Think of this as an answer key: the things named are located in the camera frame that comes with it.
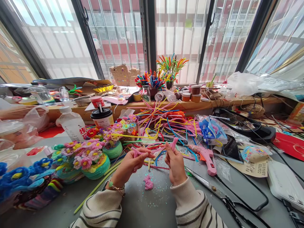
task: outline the glue gun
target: glue gun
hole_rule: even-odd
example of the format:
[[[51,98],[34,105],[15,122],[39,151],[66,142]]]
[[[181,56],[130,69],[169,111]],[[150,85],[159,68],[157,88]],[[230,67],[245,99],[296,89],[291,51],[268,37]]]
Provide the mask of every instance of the glue gun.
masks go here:
[[[200,154],[200,161],[206,160],[208,174],[210,176],[215,176],[216,168],[211,159],[213,157],[213,151],[196,145],[188,145],[188,147],[194,152]]]

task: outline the table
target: table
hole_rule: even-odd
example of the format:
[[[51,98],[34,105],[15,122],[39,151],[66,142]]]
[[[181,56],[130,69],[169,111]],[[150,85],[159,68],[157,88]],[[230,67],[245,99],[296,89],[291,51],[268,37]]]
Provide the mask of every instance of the table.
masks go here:
[[[48,145],[68,142],[69,137],[55,137],[44,139],[35,146]],[[304,176],[302,161],[296,160],[283,154],[285,160],[298,172]],[[277,155],[273,156],[274,160],[280,161]],[[217,188],[228,194],[232,200],[238,201],[222,184],[207,174],[207,167],[203,163],[197,163],[192,160],[184,159],[185,165],[193,171],[200,174],[206,180],[210,181]],[[165,166],[164,161],[158,162],[159,166]],[[144,175],[148,172],[148,168],[143,166],[137,173],[133,174],[126,184],[126,196],[122,200],[122,215],[117,224],[117,228],[131,227],[176,227],[175,209],[176,203],[170,192],[170,180],[168,171],[152,170],[150,175],[154,182],[153,190],[144,190]],[[251,207],[256,208],[264,201],[263,196],[251,186],[251,184],[241,176],[233,168],[230,168],[232,183],[224,179],[222,180],[235,191],[242,199],[244,199]],[[269,204],[263,208],[258,214],[269,224],[270,227],[286,228],[294,227],[285,207],[270,192],[265,178],[249,177],[269,198]],[[223,203],[204,188],[199,182],[192,177],[190,178],[196,189],[203,190],[212,206],[221,216],[228,227],[237,227],[237,224],[229,214]],[[54,228],[68,227],[78,216],[80,211],[74,215],[74,210],[99,183],[99,180],[89,180],[83,178],[78,182],[64,186],[61,194],[48,206],[37,212],[23,211],[11,209],[0,216],[2,228]],[[263,227],[260,222],[251,214],[242,208],[239,209],[244,215],[252,219],[258,226]]]

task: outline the red paper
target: red paper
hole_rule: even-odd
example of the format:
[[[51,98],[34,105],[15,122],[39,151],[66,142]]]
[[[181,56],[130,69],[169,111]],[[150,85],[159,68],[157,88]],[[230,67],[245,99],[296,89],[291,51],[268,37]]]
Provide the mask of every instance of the red paper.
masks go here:
[[[273,144],[286,154],[304,161],[304,141],[296,137],[277,132]]]

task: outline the sleeve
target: sleeve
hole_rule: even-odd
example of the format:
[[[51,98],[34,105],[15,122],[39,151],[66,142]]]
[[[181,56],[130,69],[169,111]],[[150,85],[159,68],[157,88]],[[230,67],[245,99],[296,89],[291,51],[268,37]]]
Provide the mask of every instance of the sleeve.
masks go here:
[[[189,177],[175,187],[170,187],[175,198],[178,227],[227,228],[201,190],[195,190]]]
[[[122,211],[121,200],[118,191],[97,192],[84,202],[79,218],[69,228],[115,227]]]

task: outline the window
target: window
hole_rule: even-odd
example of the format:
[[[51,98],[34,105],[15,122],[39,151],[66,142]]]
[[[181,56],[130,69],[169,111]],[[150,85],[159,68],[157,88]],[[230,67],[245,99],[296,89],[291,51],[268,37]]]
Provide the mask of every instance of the window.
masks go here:
[[[53,79],[98,79],[71,0],[6,0]]]
[[[210,1],[155,0],[156,57],[186,58],[180,84],[196,81]]]
[[[37,79],[23,53],[0,23],[0,76],[3,83],[30,83]]]
[[[271,74],[301,58],[304,45],[303,14],[304,1],[280,0],[245,71]],[[294,76],[285,74],[282,79],[293,80]]]
[[[260,1],[216,1],[199,82],[215,73],[215,81],[222,82],[234,72]]]
[[[126,64],[143,74],[143,38],[138,0],[81,0],[87,9],[89,27],[106,79],[113,79],[110,67]]]

